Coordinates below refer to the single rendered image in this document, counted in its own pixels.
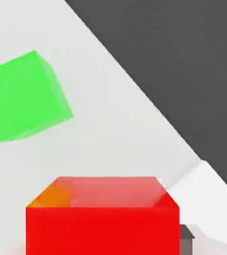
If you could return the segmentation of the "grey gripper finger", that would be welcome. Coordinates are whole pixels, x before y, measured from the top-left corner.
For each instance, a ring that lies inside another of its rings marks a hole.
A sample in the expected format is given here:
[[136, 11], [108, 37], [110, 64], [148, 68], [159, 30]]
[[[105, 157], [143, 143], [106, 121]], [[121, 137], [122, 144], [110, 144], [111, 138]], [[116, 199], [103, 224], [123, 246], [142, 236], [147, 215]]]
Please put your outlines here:
[[209, 238], [197, 225], [181, 224], [180, 255], [227, 255], [227, 244]]

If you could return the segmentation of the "small red cube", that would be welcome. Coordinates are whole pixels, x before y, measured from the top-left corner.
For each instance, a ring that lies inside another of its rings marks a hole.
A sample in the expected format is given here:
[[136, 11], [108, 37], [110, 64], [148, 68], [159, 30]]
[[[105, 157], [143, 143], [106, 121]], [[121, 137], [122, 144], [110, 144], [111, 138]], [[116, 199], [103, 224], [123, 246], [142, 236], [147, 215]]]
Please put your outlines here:
[[26, 255], [180, 255], [179, 206], [155, 177], [58, 177], [26, 207]]

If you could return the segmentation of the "small green cube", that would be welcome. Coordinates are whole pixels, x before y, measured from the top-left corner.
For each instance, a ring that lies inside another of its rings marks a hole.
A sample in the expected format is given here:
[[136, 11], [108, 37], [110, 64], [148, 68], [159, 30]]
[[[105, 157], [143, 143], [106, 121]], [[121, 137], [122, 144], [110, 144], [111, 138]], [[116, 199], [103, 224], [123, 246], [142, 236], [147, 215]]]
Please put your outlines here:
[[52, 66], [37, 51], [0, 65], [0, 142], [25, 139], [72, 117]]

